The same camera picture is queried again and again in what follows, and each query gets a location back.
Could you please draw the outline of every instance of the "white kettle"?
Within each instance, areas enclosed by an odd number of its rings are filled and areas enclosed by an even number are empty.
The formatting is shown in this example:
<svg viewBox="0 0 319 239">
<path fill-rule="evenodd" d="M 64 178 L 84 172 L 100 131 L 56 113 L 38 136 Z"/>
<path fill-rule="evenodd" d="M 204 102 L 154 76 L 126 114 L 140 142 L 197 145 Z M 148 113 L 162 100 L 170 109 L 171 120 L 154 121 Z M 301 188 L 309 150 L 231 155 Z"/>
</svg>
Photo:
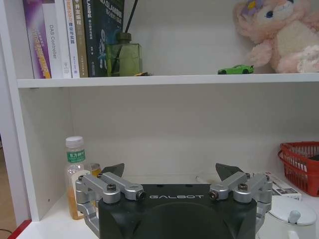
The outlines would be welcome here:
<svg viewBox="0 0 319 239">
<path fill-rule="evenodd" d="M 272 209 L 258 232 L 260 239 L 316 239 L 317 215 L 304 203 L 273 196 Z"/>
</svg>

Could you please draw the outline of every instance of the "floor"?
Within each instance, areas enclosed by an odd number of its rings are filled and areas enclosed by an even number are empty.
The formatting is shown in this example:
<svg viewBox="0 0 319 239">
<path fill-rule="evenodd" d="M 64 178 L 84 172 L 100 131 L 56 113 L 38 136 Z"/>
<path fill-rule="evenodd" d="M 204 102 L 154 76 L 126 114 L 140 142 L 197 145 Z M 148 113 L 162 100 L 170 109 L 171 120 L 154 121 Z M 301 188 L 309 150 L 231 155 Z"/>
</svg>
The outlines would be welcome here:
<svg viewBox="0 0 319 239">
<path fill-rule="evenodd" d="M 8 175 L 5 168 L 3 149 L 0 148 L 0 229 L 13 232 L 16 229 Z M 10 233 L 0 231 L 0 239 L 7 239 Z"/>
</svg>

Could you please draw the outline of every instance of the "pink stuffed animal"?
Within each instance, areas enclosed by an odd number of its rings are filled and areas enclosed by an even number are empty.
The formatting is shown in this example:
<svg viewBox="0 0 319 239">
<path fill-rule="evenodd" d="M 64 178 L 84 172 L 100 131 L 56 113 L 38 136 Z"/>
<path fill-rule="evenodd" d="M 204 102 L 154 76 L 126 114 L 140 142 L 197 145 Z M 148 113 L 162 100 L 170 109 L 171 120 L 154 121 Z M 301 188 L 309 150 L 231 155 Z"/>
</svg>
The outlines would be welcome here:
<svg viewBox="0 0 319 239">
<path fill-rule="evenodd" d="M 258 44 L 255 67 L 271 63 L 278 73 L 319 72 L 319 11 L 310 0 L 248 0 L 234 9 L 238 32 Z"/>
</svg>

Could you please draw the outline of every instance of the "silver metal linkage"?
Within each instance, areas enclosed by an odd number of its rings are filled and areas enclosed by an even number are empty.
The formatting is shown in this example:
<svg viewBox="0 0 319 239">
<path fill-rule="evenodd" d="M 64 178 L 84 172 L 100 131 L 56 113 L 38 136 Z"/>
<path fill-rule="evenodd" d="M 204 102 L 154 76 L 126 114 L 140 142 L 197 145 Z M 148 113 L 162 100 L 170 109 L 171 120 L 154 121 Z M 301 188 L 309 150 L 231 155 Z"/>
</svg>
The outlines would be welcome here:
<svg viewBox="0 0 319 239">
<path fill-rule="evenodd" d="M 210 186 L 210 197 L 213 200 L 225 200 L 228 198 L 228 194 L 237 187 L 238 184 L 247 181 L 247 175 L 242 172 L 237 172 L 226 178 L 219 184 Z"/>
<path fill-rule="evenodd" d="M 80 176 L 75 182 L 77 209 L 83 213 L 86 225 L 100 237 L 99 219 L 92 202 L 101 198 L 107 204 L 121 199 L 121 192 L 128 200 L 142 200 L 145 192 L 140 184 L 130 183 L 113 173 L 104 173 L 96 178 L 92 175 Z"/>
<path fill-rule="evenodd" d="M 113 173 L 107 172 L 101 175 L 100 179 L 106 183 L 116 184 L 119 186 L 122 193 L 124 193 L 128 200 L 142 200 L 146 194 L 143 186 L 140 184 L 133 184 Z"/>
<path fill-rule="evenodd" d="M 257 202 L 256 232 L 265 221 L 265 215 L 271 210 L 273 183 L 264 174 L 256 174 L 247 180 L 245 173 L 237 172 L 220 184 L 210 186 L 210 197 L 213 200 L 225 200 L 233 191 L 234 200 L 238 203 Z"/>
</svg>

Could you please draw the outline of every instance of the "red basket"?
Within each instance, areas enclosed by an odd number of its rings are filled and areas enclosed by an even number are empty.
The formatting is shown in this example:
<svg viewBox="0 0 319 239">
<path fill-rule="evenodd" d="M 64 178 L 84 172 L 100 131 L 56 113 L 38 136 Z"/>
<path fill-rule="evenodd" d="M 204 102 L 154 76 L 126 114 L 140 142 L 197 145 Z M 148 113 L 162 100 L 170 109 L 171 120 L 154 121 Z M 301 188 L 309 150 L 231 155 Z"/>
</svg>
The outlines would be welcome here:
<svg viewBox="0 0 319 239">
<path fill-rule="evenodd" d="M 279 158 L 285 166 L 285 177 L 311 196 L 319 197 L 319 142 L 283 143 Z"/>
</svg>

